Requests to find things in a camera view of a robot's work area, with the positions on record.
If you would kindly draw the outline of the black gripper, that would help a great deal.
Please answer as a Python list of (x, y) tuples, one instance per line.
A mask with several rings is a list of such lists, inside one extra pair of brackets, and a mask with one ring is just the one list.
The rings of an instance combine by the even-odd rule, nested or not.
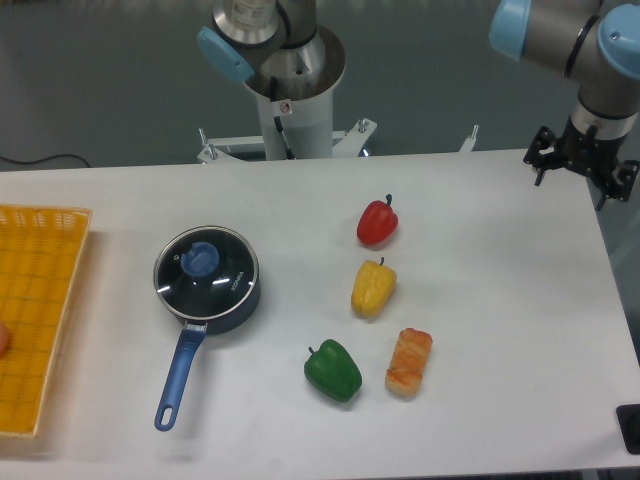
[(536, 174), (534, 185), (541, 185), (547, 171), (564, 167), (592, 180), (601, 193), (596, 211), (600, 211), (607, 200), (628, 202), (639, 174), (639, 162), (618, 163), (624, 136), (601, 139), (597, 134), (598, 128), (594, 125), (582, 133), (573, 124), (567, 124), (557, 140), (548, 127), (541, 126), (523, 157), (523, 162)]

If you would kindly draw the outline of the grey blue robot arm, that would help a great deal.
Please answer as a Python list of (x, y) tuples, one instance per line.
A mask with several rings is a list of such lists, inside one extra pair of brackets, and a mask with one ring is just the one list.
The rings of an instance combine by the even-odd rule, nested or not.
[[(599, 1), (503, 1), (491, 47), (579, 86), (564, 131), (536, 133), (524, 162), (538, 176), (566, 169), (588, 178), (603, 201), (627, 201), (639, 173), (618, 152), (639, 115), (639, 8)], [(218, 1), (197, 36), (202, 56), (243, 84), (258, 107), (268, 159), (356, 157), (375, 130), (361, 119), (333, 129), (333, 92), (345, 50), (317, 21), (313, 1)]]

